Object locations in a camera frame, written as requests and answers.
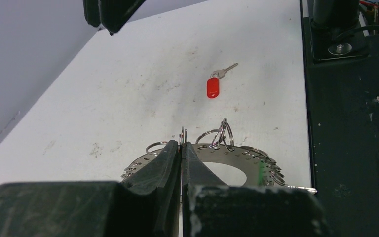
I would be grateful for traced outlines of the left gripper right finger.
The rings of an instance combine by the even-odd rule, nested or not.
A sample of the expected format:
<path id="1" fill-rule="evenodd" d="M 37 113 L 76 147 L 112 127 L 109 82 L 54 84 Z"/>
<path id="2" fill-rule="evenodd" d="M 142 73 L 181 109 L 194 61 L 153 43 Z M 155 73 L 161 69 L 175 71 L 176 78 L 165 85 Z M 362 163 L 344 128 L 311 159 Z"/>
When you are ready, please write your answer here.
<path id="1" fill-rule="evenodd" d="M 328 237 L 315 194 L 286 187 L 230 186 L 200 159 L 182 153 L 182 216 L 186 237 Z"/>

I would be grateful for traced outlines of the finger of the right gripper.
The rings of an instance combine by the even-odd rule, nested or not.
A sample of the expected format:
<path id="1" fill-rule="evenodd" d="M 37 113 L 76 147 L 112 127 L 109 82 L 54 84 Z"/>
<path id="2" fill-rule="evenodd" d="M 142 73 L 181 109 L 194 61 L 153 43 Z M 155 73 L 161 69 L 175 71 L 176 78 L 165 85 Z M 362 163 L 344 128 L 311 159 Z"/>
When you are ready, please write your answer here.
<path id="1" fill-rule="evenodd" d="M 118 33 L 145 0 L 83 0 L 84 18 L 94 28 Z"/>

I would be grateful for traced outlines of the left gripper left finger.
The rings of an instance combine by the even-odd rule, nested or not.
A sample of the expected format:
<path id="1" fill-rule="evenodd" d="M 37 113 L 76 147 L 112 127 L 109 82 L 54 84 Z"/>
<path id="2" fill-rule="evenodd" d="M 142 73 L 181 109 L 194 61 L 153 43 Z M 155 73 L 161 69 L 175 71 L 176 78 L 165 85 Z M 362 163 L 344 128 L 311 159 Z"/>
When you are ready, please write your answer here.
<path id="1" fill-rule="evenodd" d="M 0 237 L 176 237 L 180 146 L 123 182 L 25 182 L 0 185 Z"/>

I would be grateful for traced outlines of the silver keyring disc with rings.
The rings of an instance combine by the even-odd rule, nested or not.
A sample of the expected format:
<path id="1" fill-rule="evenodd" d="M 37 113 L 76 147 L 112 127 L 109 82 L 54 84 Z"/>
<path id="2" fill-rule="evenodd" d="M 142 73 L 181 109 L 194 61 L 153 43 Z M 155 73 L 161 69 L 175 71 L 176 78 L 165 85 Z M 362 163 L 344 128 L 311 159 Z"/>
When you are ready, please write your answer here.
<path id="1" fill-rule="evenodd" d="M 315 188 L 286 184 L 282 168 L 265 151 L 252 146 L 236 146 L 226 118 L 222 120 L 219 128 L 208 130 L 198 136 L 192 146 L 197 157 L 205 165 L 227 165 L 243 172 L 246 177 L 244 186 L 286 187 L 317 193 Z"/>

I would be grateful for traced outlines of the key with red tag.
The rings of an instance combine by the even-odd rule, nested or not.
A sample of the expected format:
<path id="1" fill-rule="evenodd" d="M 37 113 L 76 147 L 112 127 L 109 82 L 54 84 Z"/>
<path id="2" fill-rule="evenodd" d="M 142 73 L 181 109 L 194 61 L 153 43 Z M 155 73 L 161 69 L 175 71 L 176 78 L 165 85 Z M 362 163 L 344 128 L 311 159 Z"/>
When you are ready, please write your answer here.
<path id="1" fill-rule="evenodd" d="M 213 99 L 219 96 L 220 94 L 220 79 L 223 78 L 228 71 L 238 66 L 238 63 L 234 63 L 231 66 L 215 70 L 211 73 L 210 78 L 206 83 L 206 95 L 208 98 Z"/>

